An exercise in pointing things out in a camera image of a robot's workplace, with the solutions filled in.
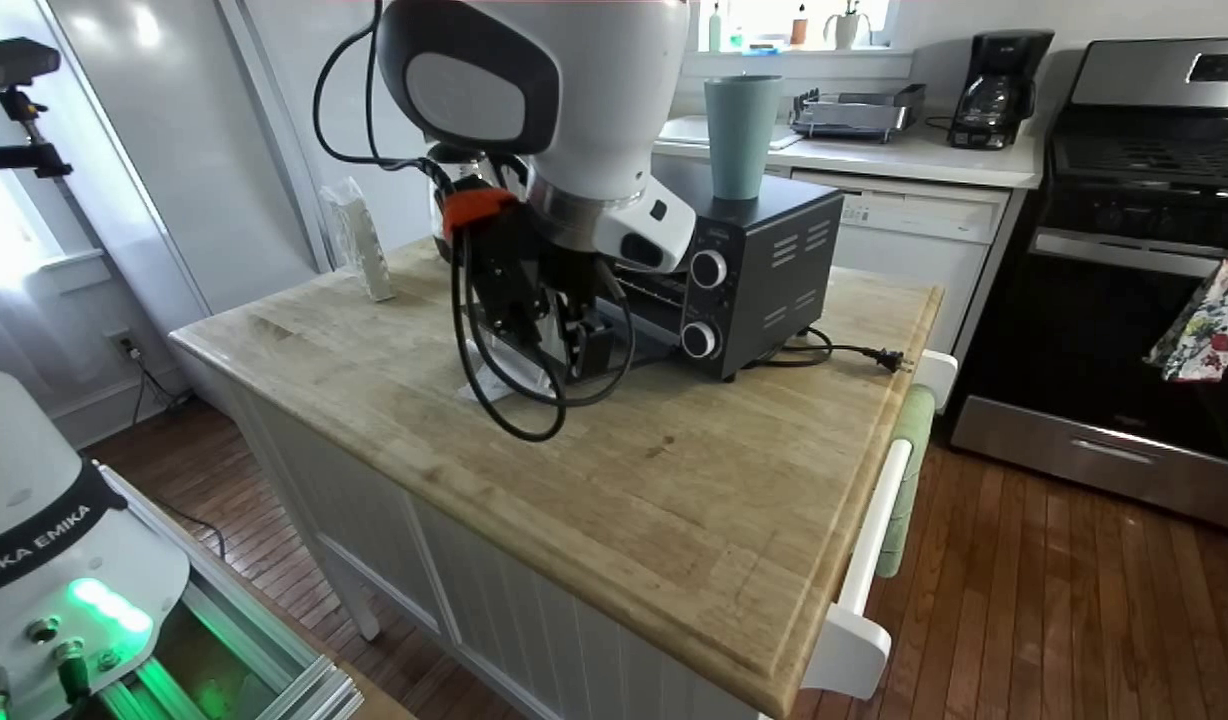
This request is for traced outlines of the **stove drawer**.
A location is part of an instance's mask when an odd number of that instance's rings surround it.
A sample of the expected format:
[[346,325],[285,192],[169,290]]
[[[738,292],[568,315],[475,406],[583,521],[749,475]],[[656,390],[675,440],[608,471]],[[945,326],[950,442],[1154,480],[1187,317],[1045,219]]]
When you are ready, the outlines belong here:
[[975,394],[950,444],[1228,530],[1228,461]]

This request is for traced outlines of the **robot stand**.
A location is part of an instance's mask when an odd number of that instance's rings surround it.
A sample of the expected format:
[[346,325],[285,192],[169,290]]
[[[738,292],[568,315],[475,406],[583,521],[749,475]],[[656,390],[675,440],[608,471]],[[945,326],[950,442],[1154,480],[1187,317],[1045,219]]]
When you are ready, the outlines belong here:
[[352,720],[366,693],[242,577],[114,469],[97,464],[142,523],[189,562],[169,628],[149,659],[95,693],[108,720]]

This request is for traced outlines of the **white towel rail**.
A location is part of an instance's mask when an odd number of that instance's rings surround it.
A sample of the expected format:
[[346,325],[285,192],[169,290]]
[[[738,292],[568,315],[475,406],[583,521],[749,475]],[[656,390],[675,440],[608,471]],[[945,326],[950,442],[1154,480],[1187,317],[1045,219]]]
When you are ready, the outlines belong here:
[[[914,385],[928,387],[937,398],[939,413],[950,397],[960,374],[960,360],[942,351],[922,351],[916,364]],[[896,488],[905,469],[911,445],[903,439],[890,441],[876,487],[869,493],[855,542],[841,592],[826,609],[822,632],[801,687],[806,691],[828,691],[869,700],[876,694],[887,666],[890,633],[866,616],[867,601],[876,579],[876,562],[887,532]]]

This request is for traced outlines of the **green towel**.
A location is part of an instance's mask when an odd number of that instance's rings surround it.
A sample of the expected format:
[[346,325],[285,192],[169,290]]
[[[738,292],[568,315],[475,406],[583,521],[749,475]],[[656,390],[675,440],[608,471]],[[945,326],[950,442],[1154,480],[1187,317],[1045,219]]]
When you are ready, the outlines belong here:
[[896,488],[896,501],[893,503],[885,536],[876,562],[876,577],[896,577],[905,557],[907,530],[914,518],[914,507],[919,493],[919,483],[926,451],[928,451],[931,423],[937,410],[937,398],[926,386],[912,385],[907,388],[905,404],[899,412],[896,428],[892,441],[907,441],[910,455],[903,469],[901,480]]

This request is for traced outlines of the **black coffee maker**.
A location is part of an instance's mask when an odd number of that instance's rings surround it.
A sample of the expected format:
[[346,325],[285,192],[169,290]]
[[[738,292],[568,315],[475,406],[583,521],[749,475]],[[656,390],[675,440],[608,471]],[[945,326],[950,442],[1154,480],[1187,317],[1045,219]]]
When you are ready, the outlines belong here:
[[1036,72],[1054,36],[1052,29],[1000,29],[973,37],[947,133],[950,147],[998,151],[1016,143],[1036,109]]

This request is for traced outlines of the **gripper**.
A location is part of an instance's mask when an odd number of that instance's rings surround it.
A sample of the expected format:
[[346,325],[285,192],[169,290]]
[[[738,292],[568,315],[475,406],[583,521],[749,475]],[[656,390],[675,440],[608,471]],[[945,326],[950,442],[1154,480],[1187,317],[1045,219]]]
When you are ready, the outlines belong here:
[[472,288],[483,324],[512,340],[542,340],[537,323],[556,316],[567,346],[585,346],[589,303],[577,296],[577,252],[544,232],[528,205],[515,205],[472,229]]

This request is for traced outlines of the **clear plastic packet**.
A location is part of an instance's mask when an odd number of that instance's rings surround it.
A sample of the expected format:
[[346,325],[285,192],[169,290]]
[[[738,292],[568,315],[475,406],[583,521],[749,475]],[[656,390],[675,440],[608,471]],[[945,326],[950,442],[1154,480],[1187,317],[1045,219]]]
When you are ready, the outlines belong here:
[[335,258],[363,284],[370,299],[386,302],[395,297],[384,247],[366,197],[352,177],[321,186],[321,200],[329,211],[329,232]]

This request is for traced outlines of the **mini oven door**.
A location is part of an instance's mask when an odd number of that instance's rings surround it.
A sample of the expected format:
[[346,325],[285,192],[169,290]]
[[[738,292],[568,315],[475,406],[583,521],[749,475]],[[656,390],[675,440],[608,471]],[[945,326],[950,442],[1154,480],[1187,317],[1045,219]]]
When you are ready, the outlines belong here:
[[669,358],[678,350],[679,335],[632,315],[632,324],[620,316],[599,316],[578,333],[578,354],[565,375],[569,386],[591,386],[613,381],[629,362],[631,369]]

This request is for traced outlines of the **black mini oven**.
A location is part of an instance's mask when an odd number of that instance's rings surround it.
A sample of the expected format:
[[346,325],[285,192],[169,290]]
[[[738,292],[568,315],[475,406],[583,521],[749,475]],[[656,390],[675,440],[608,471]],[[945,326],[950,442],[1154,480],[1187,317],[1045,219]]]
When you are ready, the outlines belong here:
[[[701,161],[658,156],[652,174],[695,211],[686,256],[672,272],[652,274],[615,269],[631,313],[674,331],[672,355],[713,381],[732,382],[740,370],[779,350],[823,315],[844,195],[837,188],[764,176],[756,199],[713,197],[713,177]],[[728,276],[704,290],[690,278],[698,249],[722,252]],[[605,290],[597,315],[623,311]],[[709,322],[720,334],[713,358],[693,359],[682,348],[682,327]]]

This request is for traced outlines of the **grey dish rack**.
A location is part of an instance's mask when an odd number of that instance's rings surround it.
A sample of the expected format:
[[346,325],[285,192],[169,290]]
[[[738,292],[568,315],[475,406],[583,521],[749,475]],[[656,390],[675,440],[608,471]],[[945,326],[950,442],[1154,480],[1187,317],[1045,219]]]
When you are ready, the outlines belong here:
[[825,95],[812,88],[793,97],[788,127],[803,138],[858,138],[890,143],[919,118],[926,96],[923,84],[890,92]]

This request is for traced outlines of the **glass kettle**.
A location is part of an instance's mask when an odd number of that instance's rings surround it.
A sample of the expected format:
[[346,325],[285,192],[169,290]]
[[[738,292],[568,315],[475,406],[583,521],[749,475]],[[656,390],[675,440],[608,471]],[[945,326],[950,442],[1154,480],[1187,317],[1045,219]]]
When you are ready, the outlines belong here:
[[530,183],[530,167],[515,155],[435,143],[427,158],[448,181],[433,186],[433,242],[442,259],[459,265],[453,247],[459,231],[476,227],[519,205]]

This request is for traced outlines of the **stainless steel stove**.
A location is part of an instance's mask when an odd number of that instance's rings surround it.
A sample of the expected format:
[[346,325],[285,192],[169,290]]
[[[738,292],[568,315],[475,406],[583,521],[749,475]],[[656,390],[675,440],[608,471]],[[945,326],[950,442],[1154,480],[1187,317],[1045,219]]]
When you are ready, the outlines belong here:
[[1228,530],[1228,37],[1086,47],[950,442]]

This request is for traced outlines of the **floral kitchen towel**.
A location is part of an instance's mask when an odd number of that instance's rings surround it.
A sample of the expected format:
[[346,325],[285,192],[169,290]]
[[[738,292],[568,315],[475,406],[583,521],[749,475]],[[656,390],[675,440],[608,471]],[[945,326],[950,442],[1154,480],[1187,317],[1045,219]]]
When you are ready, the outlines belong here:
[[1144,364],[1167,382],[1219,382],[1228,369],[1228,258],[1210,273]]

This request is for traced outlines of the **white plant pot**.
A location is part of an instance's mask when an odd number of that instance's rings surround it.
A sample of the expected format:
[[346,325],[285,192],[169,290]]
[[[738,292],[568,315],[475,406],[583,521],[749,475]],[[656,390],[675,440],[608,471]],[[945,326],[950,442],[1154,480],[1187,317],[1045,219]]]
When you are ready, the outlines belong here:
[[837,52],[873,45],[874,28],[869,14],[866,14],[866,2],[867,0],[842,0],[842,12],[829,15],[823,26],[825,44],[833,45]]

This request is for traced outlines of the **teal plastic cup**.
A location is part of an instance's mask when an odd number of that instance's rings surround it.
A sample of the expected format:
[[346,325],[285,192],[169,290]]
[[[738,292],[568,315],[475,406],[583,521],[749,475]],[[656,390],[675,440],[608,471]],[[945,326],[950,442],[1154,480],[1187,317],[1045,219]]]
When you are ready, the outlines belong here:
[[763,184],[782,76],[725,76],[704,82],[713,197],[756,199]]

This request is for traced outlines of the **white dishwasher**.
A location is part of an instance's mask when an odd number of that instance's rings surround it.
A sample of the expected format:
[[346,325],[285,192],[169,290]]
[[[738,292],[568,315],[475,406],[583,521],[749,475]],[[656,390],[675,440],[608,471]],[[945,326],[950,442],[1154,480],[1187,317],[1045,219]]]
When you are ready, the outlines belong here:
[[844,192],[834,265],[943,290],[928,346],[969,354],[1025,188],[791,170]]

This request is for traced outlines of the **white plastic wrapper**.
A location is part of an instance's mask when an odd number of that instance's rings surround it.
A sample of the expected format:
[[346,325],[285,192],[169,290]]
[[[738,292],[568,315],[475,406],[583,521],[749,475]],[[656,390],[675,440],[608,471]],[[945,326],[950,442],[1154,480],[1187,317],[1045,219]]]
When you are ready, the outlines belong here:
[[[544,366],[538,365],[535,360],[518,350],[517,346],[510,345],[508,342],[501,342],[499,338],[483,338],[483,343],[485,343],[489,356],[499,364],[499,369],[503,370],[503,374],[513,378],[515,383],[535,394],[555,398],[553,383],[550,378],[546,378]],[[512,385],[500,378],[499,374],[494,374],[481,351],[478,350],[476,343],[465,340],[464,350],[468,351],[469,360],[472,360],[474,378],[480,383],[483,392],[486,393],[492,404],[503,401],[510,392],[515,392]]]

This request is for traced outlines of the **stove oven door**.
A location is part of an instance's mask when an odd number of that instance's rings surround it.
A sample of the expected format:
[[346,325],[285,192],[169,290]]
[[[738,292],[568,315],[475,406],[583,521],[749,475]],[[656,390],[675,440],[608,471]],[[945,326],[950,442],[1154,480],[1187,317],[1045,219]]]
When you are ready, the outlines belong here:
[[1167,382],[1144,364],[1202,278],[1034,254],[1016,233],[966,355],[969,396],[1228,461],[1228,369]]

